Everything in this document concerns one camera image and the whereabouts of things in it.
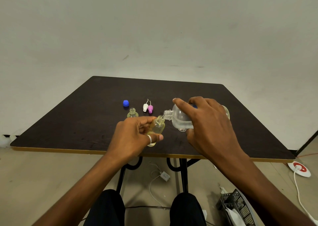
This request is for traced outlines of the person's right hand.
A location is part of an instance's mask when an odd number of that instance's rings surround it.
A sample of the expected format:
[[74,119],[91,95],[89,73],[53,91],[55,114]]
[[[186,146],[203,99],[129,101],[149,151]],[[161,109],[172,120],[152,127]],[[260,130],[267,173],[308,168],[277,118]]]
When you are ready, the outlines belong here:
[[224,107],[216,100],[196,96],[188,103],[174,98],[173,103],[192,120],[197,140],[193,147],[218,169],[243,168],[251,161],[240,147]]

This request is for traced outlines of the person's left hand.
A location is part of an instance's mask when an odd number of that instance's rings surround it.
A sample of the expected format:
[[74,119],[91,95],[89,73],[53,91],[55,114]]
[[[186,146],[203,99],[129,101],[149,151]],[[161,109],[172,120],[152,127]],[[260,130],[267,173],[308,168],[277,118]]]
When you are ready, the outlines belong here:
[[120,164],[128,163],[137,157],[149,143],[146,133],[155,118],[132,117],[117,123],[106,156]]

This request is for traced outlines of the large round clear glass bottle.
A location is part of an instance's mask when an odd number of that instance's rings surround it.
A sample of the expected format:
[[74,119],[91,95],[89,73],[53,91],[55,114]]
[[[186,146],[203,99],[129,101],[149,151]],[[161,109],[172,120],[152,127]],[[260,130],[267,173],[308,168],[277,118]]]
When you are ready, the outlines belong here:
[[174,105],[171,110],[165,110],[162,115],[163,120],[172,122],[173,127],[181,132],[185,132],[188,129],[193,129],[193,123],[191,118]]

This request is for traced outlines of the person's left forearm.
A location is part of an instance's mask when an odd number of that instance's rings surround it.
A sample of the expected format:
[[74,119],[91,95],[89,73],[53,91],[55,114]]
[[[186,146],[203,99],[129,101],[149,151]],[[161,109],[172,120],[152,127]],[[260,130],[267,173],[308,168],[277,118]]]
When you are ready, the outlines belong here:
[[110,180],[135,157],[107,152],[32,226],[78,226]]

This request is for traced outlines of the person's right forearm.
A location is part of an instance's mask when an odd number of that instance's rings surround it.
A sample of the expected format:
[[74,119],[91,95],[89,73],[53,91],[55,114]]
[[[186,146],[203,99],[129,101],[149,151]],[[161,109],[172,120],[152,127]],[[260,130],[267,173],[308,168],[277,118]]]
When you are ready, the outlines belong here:
[[239,189],[265,225],[316,226],[273,185],[245,153],[212,154],[209,160]]

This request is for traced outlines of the person's right leg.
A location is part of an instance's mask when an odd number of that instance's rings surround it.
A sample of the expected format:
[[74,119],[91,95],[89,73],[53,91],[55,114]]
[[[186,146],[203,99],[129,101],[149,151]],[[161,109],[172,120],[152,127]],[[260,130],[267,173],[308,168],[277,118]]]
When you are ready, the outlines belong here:
[[172,202],[169,226],[207,226],[203,210],[191,193],[182,192]]

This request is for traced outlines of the person's leg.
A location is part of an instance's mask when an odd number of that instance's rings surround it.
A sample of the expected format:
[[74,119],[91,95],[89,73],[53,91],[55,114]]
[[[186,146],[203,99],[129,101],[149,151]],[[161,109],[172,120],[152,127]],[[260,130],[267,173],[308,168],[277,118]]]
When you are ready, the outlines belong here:
[[119,192],[104,190],[90,208],[83,226],[125,226],[125,210]]
[[182,192],[172,202],[169,226],[207,226],[203,210],[191,193]]

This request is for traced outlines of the person's left leg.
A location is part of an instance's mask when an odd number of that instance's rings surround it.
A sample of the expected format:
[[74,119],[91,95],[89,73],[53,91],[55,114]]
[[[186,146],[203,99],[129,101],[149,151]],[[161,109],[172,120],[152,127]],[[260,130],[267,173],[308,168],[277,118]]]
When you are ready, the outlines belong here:
[[125,226],[125,210],[119,192],[104,190],[90,208],[83,226]]

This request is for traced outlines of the white paper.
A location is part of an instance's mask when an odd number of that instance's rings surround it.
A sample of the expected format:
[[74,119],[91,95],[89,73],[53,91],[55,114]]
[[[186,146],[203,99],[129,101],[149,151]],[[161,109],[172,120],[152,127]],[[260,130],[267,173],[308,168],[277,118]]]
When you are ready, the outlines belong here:
[[244,220],[240,216],[239,212],[236,211],[235,208],[230,209],[228,207],[225,208],[233,226],[246,226]]

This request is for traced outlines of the white red round extension socket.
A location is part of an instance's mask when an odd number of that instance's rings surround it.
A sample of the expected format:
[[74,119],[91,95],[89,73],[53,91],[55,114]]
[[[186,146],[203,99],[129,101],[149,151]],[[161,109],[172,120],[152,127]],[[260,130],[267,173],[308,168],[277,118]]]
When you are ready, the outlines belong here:
[[311,177],[311,172],[303,164],[293,161],[292,163],[287,163],[287,166],[297,175],[302,177]]

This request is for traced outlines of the black metal table frame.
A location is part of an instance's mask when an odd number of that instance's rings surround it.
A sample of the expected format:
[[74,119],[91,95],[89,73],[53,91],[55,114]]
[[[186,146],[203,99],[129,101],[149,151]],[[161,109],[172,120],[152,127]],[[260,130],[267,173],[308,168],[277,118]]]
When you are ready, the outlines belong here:
[[[168,156],[168,158],[166,158],[166,163],[167,166],[169,167],[169,169],[173,172],[180,172],[181,173],[181,181],[182,181],[182,189],[183,192],[188,192],[188,167],[190,167],[191,165],[195,164],[196,162],[198,162],[200,159],[184,159],[184,158],[179,158],[179,166],[178,167],[174,167],[171,163],[171,158],[172,156]],[[143,157],[139,156],[138,161],[135,165],[131,165],[131,164],[125,164],[121,170],[120,170],[120,175],[118,178],[118,183],[117,183],[117,187],[116,187],[116,191],[118,193],[121,192],[121,187],[123,184],[123,180],[124,180],[124,175],[125,175],[125,171],[128,170],[136,170],[138,169],[143,161]]]

